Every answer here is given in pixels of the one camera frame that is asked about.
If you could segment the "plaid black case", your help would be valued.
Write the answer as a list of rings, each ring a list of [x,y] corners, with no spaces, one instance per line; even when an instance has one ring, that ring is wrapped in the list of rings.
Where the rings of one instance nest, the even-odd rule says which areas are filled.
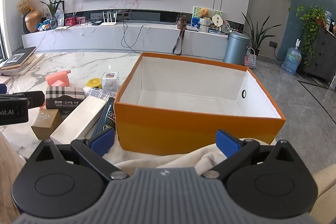
[[[85,100],[82,88],[49,86],[46,89],[46,108],[72,111]]]

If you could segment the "small gold box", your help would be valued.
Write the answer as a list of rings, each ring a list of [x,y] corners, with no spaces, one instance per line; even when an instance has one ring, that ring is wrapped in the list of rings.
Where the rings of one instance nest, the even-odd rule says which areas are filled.
[[[40,109],[31,125],[31,129],[39,140],[49,139],[51,134],[62,123],[62,116],[57,109]]]

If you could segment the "long white box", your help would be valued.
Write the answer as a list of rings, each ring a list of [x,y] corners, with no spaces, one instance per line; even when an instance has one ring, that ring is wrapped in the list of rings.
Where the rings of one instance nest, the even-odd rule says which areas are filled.
[[[88,96],[51,134],[50,139],[56,144],[69,144],[86,135],[97,122],[106,101]]]

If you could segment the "pink cup with spout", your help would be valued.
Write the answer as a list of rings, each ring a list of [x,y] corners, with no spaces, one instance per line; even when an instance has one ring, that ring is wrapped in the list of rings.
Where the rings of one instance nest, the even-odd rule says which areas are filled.
[[[70,81],[68,78],[69,73],[71,73],[71,70],[59,71],[59,72],[47,75],[46,81],[48,83],[48,86],[69,87],[70,86]]]

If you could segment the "dark blue shampoo bottle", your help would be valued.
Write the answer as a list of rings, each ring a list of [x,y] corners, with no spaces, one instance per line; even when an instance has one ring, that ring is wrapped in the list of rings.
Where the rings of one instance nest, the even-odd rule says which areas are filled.
[[[113,105],[114,105],[114,98],[110,97],[103,108],[102,114],[97,121],[96,127],[94,128],[91,138],[98,137],[98,135],[102,133],[104,130],[108,130],[106,132],[107,133],[106,136],[109,139],[112,139],[112,141],[114,141],[116,119]]]

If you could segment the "white lotion tube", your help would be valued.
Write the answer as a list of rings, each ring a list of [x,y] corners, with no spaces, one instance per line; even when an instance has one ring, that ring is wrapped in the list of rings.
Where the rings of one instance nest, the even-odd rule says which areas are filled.
[[[107,101],[109,98],[115,99],[117,95],[117,93],[115,92],[111,92],[111,91],[103,90],[99,88],[91,88],[88,86],[85,86],[83,88],[83,91],[86,97],[93,96],[93,97],[96,97],[96,98],[99,98],[105,101]]]

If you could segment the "yellow tape measure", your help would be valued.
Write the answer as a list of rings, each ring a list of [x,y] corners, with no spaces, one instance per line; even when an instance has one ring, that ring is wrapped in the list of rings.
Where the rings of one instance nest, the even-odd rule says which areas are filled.
[[[89,79],[86,83],[86,86],[89,88],[102,88],[102,82],[100,78]]]

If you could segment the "clear acrylic cube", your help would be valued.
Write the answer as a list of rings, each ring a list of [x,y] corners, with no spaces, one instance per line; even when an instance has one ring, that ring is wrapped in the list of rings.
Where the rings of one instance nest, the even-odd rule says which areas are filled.
[[[117,93],[119,89],[119,73],[104,72],[101,78],[101,85],[104,90]]]

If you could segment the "beige cloth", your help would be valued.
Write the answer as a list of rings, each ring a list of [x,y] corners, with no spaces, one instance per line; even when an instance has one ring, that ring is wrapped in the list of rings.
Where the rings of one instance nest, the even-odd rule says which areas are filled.
[[[203,174],[227,159],[215,144],[211,144],[191,153],[167,156],[149,155],[145,153],[126,151],[119,142],[103,158],[118,169],[133,175],[139,168],[194,168],[197,174]]]

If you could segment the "red boxes on console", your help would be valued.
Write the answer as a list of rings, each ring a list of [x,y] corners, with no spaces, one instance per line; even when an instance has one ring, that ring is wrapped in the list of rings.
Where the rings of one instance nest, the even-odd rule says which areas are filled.
[[[65,25],[66,26],[74,26],[77,24],[85,24],[86,23],[86,17],[85,16],[73,16],[70,18],[66,18]]]

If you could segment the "green plant in vase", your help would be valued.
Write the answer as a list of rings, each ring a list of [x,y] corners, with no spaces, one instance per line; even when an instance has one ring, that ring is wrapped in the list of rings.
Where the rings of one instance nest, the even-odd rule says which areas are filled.
[[[48,2],[41,1],[42,4],[46,5],[49,9],[51,18],[50,18],[50,27],[51,29],[55,29],[58,25],[58,20],[56,19],[56,11],[59,8],[60,3],[63,0],[48,0]]]

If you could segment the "white wifi router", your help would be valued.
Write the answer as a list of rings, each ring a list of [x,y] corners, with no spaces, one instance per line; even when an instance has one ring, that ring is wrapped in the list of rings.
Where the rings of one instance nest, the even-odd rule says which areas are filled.
[[[102,26],[115,26],[117,24],[117,12],[112,14],[110,11],[103,12],[102,15],[104,16]]]

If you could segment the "potted snake plant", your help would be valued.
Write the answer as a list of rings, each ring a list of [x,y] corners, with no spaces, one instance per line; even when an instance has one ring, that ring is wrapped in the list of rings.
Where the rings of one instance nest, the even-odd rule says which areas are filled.
[[[244,26],[247,26],[247,28],[248,28],[248,30],[246,30],[246,31],[243,30],[243,34],[248,36],[248,38],[250,39],[250,44],[252,46],[252,49],[255,51],[256,56],[258,56],[259,52],[260,52],[260,46],[261,46],[262,42],[266,38],[275,37],[275,35],[268,34],[268,32],[273,28],[280,27],[281,24],[276,24],[276,25],[271,26],[271,27],[266,27],[265,25],[270,18],[270,16],[268,16],[266,18],[266,20],[264,20],[262,25],[259,26],[259,22],[257,21],[254,24],[253,21],[252,21],[252,18],[248,14],[244,14],[242,12],[242,15],[244,16],[244,19],[245,19]]]

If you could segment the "white marble tv console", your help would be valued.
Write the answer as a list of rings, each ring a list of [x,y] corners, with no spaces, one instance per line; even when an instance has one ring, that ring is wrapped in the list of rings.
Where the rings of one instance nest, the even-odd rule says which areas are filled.
[[[22,35],[23,46],[38,51],[107,50],[172,53],[179,36],[175,25],[118,23],[115,26],[72,26]],[[185,31],[182,54],[223,60],[226,35]]]

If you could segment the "hanging ivy plant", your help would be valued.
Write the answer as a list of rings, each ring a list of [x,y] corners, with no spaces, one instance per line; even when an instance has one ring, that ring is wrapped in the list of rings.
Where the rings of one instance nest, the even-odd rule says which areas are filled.
[[[302,62],[309,66],[312,58],[315,57],[313,43],[316,41],[319,28],[326,23],[326,14],[322,7],[310,7],[306,13],[302,14],[300,19],[302,25]]]

